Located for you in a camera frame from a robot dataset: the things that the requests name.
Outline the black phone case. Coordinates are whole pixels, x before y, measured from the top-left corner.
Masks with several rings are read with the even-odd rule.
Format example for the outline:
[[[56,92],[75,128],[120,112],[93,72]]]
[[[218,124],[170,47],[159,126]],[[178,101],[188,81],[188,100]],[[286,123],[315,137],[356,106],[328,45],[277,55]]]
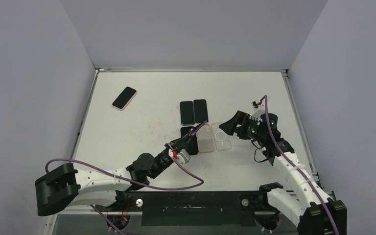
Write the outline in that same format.
[[[193,126],[184,126],[180,128],[180,135],[183,137],[186,134],[190,134],[191,130],[193,129]],[[186,146],[185,150],[190,154],[191,156],[197,155],[198,150],[198,142],[197,142],[197,136],[194,135],[191,140],[189,141],[188,145]]]

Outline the clear phone case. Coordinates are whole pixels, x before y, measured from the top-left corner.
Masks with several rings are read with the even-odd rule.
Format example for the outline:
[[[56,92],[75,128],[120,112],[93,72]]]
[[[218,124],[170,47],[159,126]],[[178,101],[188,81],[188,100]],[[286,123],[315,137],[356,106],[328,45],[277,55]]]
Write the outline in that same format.
[[[232,149],[232,143],[230,140],[231,136],[228,136],[224,131],[220,129],[220,124],[222,124],[222,122],[215,122],[211,124],[215,149],[217,151],[230,150]]]

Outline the beige phone case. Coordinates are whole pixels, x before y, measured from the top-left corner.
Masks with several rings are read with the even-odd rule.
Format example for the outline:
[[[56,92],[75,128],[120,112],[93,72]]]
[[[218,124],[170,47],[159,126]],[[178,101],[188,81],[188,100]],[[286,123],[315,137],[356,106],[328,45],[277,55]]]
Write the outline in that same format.
[[[215,150],[213,142],[213,132],[209,124],[202,126],[196,133],[196,136],[198,151],[200,153],[210,153]]]

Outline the black smartphone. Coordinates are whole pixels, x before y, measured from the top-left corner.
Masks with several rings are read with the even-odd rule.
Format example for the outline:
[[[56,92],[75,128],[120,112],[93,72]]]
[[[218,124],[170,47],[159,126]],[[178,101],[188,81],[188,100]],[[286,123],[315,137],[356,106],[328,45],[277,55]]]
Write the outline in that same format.
[[[205,99],[197,99],[193,101],[194,119],[196,123],[209,121],[208,107]]]

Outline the phone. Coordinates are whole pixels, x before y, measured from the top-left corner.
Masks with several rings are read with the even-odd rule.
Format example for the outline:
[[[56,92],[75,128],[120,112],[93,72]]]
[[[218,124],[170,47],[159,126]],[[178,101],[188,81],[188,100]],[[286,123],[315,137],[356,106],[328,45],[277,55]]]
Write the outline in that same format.
[[[118,110],[124,110],[136,94],[137,90],[135,90],[134,88],[125,87],[113,101],[112,106]]]
[[[193,101],[180,102],[180,120],[182,126],[189,126],[195,123]]]

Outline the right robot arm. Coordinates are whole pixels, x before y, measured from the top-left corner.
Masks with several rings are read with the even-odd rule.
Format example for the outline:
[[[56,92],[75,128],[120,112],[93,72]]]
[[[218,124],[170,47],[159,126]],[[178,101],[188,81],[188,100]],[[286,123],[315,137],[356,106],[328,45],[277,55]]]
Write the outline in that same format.
[[[279,183],[260,186],[257,196],[263,210],[276,208],[297,228],[300,235],[347,234],[347,208],[341,200],[334,200],[316,183],[299,160],[293,147],[281,137],[278,116],[262,113],[258,118],[242,111],[219,125],[226,135],[255,141],[266,161],[276,168],[288,182],[296,197],[292,197]]]

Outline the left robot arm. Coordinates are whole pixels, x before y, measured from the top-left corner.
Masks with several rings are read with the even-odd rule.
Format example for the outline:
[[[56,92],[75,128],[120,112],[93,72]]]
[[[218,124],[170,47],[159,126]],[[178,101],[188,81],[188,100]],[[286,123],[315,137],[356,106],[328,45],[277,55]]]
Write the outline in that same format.
[[[164,145],[157,156],[140,154],[129,166],[104,170],[89,163],[62,159],[63,164],[50,170],[45,165],[45,175],[35,181],[37,214],[49,216],[70,206],[99,205],[120,211],[126,206],[126,196],[120,192],[137,191],[141,188],[164,190],[164,187],[150,185],[172,164],[180,169],[189,162],[186,147],[194,135],[205,125],[194,126],[187,134]]]

